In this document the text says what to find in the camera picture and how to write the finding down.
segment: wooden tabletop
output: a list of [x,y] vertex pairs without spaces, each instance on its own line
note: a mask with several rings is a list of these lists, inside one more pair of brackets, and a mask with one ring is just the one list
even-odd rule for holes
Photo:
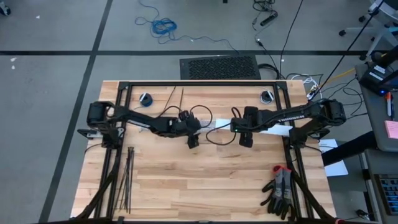
[[[303,83],[300,80],[286,81],[292,106],[307,102]],[[115,102],[118,81],[104,81],[100,101]],[[174,86],[135,86],[132,89],[130,109],[139,107],[139,96],[150,93],[152,106],[136,111],[149,116],[162,112]],[[189,110],[195,105],[205,105],[213,112],[213,119],[231,119],[231,107],[243,114],[245,106],[276,110],[276,104],[260,103],[259,94],[264,88],[258,86],[177,86],[168,105],[179,105]],[[177,110],[169,110],[164,116],[176,116]],[[203,108],[195,108],[194,115],[209,120]],[[308,120],[296,121],[301,126]],[[123,156],[119,170],[119,182],[126,163],[127,148],[134,147],[134,171],[132,185],[132,211],[116,209],[114,218],[126,220],[211,220],[211,221],[279,221],[280,217],[268,214],[260,203],[268,197],[261,192],[273,174],[271,169],[285,165],[282,138],[269,134],[254,134],[252,148],[238,144],[239,137],[228,146],[210,144],[205,134],[199,137],[200,145],[189,149],[186,138],[167,139],[156,136],[131,124],[127,125]],[[218,130],[210,134],[215,142],[228,142],[233,133]],[[89,141],[88,146],[101,140]],[[318,147],[315,140],[307,145]],[[83,211],[99,187],[105,149],[91,148],[85,155],[71,216]],[[330,189],[323,168],[322,157],[316,150],[302,149],[303,163],[308,187],[330,214],[335,216]],[[105,216],[108,193],[106,193],[102,216]],[[301,210],[307,213],[301,192]]]

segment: blue tape roll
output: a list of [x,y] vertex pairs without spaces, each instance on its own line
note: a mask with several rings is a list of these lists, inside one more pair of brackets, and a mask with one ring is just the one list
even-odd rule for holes
[[148,107],[153,103],[152,96],[149,93],[144,93],[139,97],[139,102],[142,106]]

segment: coiled blue cable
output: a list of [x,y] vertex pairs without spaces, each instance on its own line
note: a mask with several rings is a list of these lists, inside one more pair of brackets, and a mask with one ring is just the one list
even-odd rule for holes
[[[161,20],[157,20],[157,18],[160,15],[160,12],[159,12],[159,10],[157,10],[156,7],[147,6],[147,5],[143,4],[141,2],[141,0],[138,0],[138,2],[139,2],[139,4],[141,6],[155,9],[157,15],[154,17],[154,19],[152,21],[149,21],[146,18],[144,18],[142,16],[139,16],[139,17],[136,18],[134,23],[136,25],[139,25],[139,26],[142,26],[142,25],[145,25],[147,23],[150,23],[150,34],[151,34],[152,37],[157,39],[157,42],[159,44],[166,44],[167,42],[170,42],[170,41],[178,41],[178,40],[181,40],[184,37],[187,37],[187,38],[189,38],[191,40],[209,39],[209,40],[213,41],[214,43],[215,42],[226,42],[229,45],[229,47],[231,47],[233,50],[235,50],[237,53],[239,53],[235,48],[232,47],[231,43],[227,39],[214,40],[214,39],[212,39],[212,38],[210,38],[208,36],[190,37],[188,35],[182,35],[179,38],[175,38],[174,31],[177,30],[177,24],[174,21],[172,21],[169,18],[163,18]],[[160,39],[162,37],[166,37],[167,40],[161,42]]]

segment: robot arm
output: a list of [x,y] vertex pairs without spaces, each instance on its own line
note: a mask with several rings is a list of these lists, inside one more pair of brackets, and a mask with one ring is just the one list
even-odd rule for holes
[[[113,109],[113,114],[109,116],[108,111]],[[162,117],[156,118],[144,115],[125,106],[115,106],[111,102],[94,102],[90,104],[87,115],[87,125],[93,129],[97,129],[104,136],[117,142],[119,132],[114,125],[117,122],[127,122],[149,129],[152,133],[165,138],[176,138],[188,136],[195,137],[194,134],[201,128],[200,122],[194,117],[193,113],[182,111],[178,118]],[[189,141],[190,148],[198,146],[197,141]]]
[[231,119],[231,131],[241,133],[240,145],[251,147],[252,133],[268,130],[277,123],[304,118],[312,118],[312,120],[301,128],[290,130],[291,141],[297,144],[300,142],[303,144],[309,134],[323,131],[325,135],[326,132],[328,133],[328,130],[326,132],[323,130],[326,126],[339,126],[346,121],[343,105],[336,100],[325,99],[279,111],[259,110],[256,107],[247,106],[244,109],[243,118]]

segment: black glove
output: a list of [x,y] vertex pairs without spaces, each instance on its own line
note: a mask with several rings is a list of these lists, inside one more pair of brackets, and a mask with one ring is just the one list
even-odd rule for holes
[[276,215],[280,215],[282,212],[282,188],[283,188],[283,167],[282,166],[275,166],[274,167],[274,174],[275,179],[269,182],[263,189],[262,192],[267,192],[272,189],[271,194],[268,196],[267,200],[260,203],[261,206],[264,206],[266,203],[269,202],[268,205],[268,213],[275,213]]
[[281,206],[281,215],[280,218],[282,220],[285,220],[286,214],[289,211],[290,208],[290,218],[292,220],[295,220],[295,210],[293,207],[292,203],[292,179],[290,177],[290,174],[292,171],[290,169],[284,168],[283,171],[283,176],[284,176],[284,199],[282,201],[282,206]]

